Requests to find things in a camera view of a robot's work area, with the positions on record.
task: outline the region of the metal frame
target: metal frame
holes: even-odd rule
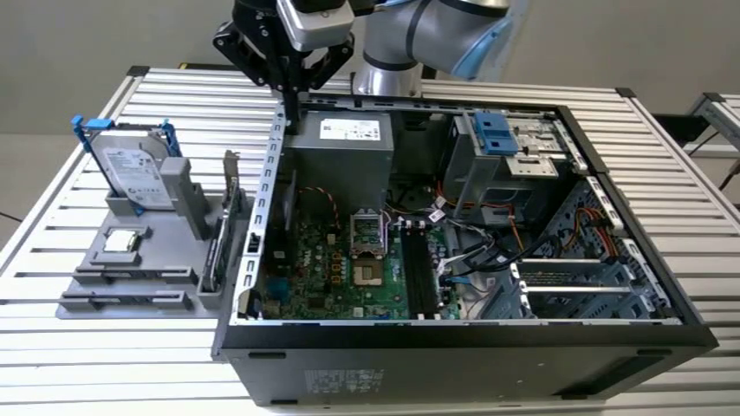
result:
[[[274,116],[270,91],[228,71],[152,69],[136,81],[138,86],[122,87],[126,91],[119,91],[107,105],[118,107],[123,101],[119,121],[158,122],[170,116],[179,127],[183,153],[195,157],[195,180],[207,191],[223,189],[223,183],[211,180],[216,169],[210,155],[223,155],[227,148],[242,151],[242,183],[254,192],[254,166],[264,156]],[[343,94],[348,89],[346,79],[324,87],[324,91]],[[667,137],[652,133],[644,121],[652,117],[642,119],[611,88],[426,81],[423,92],[427,98],[455,96],[571,107],[720,347],[607,402],[524,404],[516,411],[495,402],[395,405],[375,410],[396,414],[587,411],[610,416],[740,413],[740,281],[732,278],[740,270],[736,221],[710,200],[695,174],[674,161]],[[684,192],[675,192],[676,187]],[[67,287],[68,278],[59,276],[68,276],[79,264],[75,251],[84,250],[92,227],[106,213],[102,189],[102,178],[82,154],[74,154],[3,251],[0,298],[18,302],[0,304],[0,341],[6,345],[0,372],[12,374],[6,380],[15,386],[0,387],[6,393],[0,403],[10,405],[4,408],[10,412],[32,413],[50,409],[210,412],[215,406],[224,412],[250,411],[255,404],[234,372],[223,364],[208,363],[215,321],[59,321],[52,317],[56,305],[39,303],[56,298]],[[80,228],[66,229],[72,223]],[[156,389],[151,383],[160,383]],[[312,411],[347,414],[367,412],[367,408],[332,406]]]

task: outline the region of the case label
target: case label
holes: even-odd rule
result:
[[[306,387],[314,394],[378,393],[386,370],[306,370]]]

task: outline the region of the aluminum extrusion table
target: aluminum extrusion table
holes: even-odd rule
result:
[[[223,189],[224,151],[240,152],[242,184],[254,192],[276,103],[270,90],[238,72],[152,68],[130,74],[100,117],[147,124],[170,118],[192,161],[194,181],[207,191]],[[350,82],[331,81],[326,90],[348,94]],[[570,106],[720,346],[604,403],[310,410],[740,414],[740,214],[640,102],[608,88],[456,81],[426,81],[423,94],[438,100]],[[279,411],[256,409],[231,366],[211,361],[215,320],[56,319],[56,304],[48,301],[67,288],[106,217],[106,189],[90,156],[78,148],[0,253],[0,299],[12,300],[0,304],[0,405],[8,405],[0,413]],[[283,409],[294,411],[306,408]]]

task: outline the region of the white wall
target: white wall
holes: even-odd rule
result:
[[[503,81],[630,87],[684,112],[704,91],[740,92],[739,17],[738,0],[531,0]]]
[[[228,63],[211,44],[234,0],[0,0],[0,132],[66,133],[132,65]]]
[[[66,133],[131,65],[227,63],[211,39],[231,5],[0,0],[0,132]],[[684,111],[702,91],[740,92],[739,16],[738,0],[530,0],[503,80],[632,87],[654,111]]]

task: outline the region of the sticker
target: sticker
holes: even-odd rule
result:
[[[372,368],[352,370],[306,370],[310,393],[378,393],[386,370]]]
[[[436,210],[432,214],[430,214],[430,219],[434,223],[440,221],[444,218],[444,211]]]
[[[111,171],[128,199],[143,208],[172,209],[172,201],[152,155],[139,149],[103,149]]]
[[[447,203],[448,203],[448,201],[444,199],[444,197],[442,195],[439,195],[438,199],[435,199],[435,206],[438,208],[442,208]]]
[[[323,119],[319,138],[380,141],[380,121]]]

